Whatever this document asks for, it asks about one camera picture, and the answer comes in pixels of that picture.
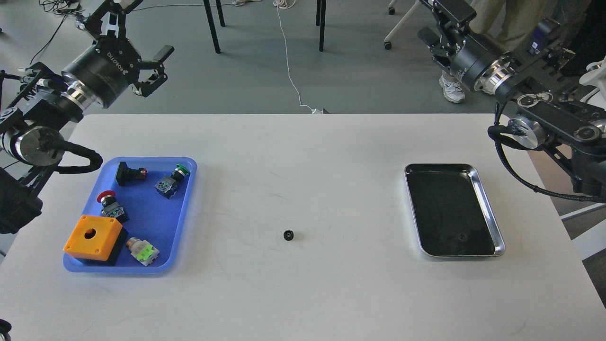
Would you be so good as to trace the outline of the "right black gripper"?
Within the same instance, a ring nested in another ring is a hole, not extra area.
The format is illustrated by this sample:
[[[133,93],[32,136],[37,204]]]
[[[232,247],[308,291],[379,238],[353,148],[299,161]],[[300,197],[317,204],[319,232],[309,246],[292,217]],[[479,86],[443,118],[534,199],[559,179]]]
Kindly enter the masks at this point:
[[[486,36],[470,33],[469,23],[476,11],[465,0],[420,0],[437,21],[437,35],[431,28],[418,31],[431,58],[441,69],[474,91],[495,93],[514,76],[511,52],[503,50]],[[457,41],[463,45],[457,50]]]

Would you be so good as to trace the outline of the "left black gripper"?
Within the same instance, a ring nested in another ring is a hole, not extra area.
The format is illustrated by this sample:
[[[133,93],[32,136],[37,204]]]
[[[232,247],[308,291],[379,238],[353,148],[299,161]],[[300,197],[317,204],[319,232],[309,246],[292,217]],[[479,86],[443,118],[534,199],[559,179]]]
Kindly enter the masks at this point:
[[[152,60],[141,61],[141,55],[127,38],[126,16],[142,0],[98,0],[95,9],[77,15],[76,28],[93,38],[93,44],[62,71],[66,82],[78,81],[98,97],[102,108],[111,106],[130,84],[134,94],[148,97],[168,76],[164,61],[175,48],[165,45]],[[140,71],[152,71],[139,81]]]

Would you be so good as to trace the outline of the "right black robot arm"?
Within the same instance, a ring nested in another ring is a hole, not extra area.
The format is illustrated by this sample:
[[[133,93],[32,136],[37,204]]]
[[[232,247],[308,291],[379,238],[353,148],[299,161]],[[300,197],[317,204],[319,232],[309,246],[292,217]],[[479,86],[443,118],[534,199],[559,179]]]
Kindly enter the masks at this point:
[[[548,64],[546,48],[526,62],[514,58],[468,24],[476,13],[463,0],[423,0],[437,33],[418,36],[433,61],[468,90],[489,91],[496,106],[488,127],[504,167],[524,186],[546,196],[605,202],[605,110],[572,97],[574,87]],[[503,148],[543,151],[567,173],[573,194],[540,188],[522,179]]]

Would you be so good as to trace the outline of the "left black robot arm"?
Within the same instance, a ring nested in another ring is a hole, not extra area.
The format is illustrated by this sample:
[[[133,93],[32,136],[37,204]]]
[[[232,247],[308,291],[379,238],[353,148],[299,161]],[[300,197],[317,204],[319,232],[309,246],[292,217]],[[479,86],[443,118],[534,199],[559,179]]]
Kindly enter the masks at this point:
[[[98,1],[75,22],[93,37],[85,52],[59,75],[40,62],[25,69],[24,87],[1,114],[1,149],[30,169],[19,179],[1,171],[2,234],[17,233],[41,214],[38,194],[54,172],[88,173],[102,165],[98,153],[63,138],[67,123],[80,122],[93,104],[108,108],[128,86],[147,97],[167,80],[164,61],[174,47],[165,45],[146,61],[126,36],[125,19],[138,6],[138,0]]]

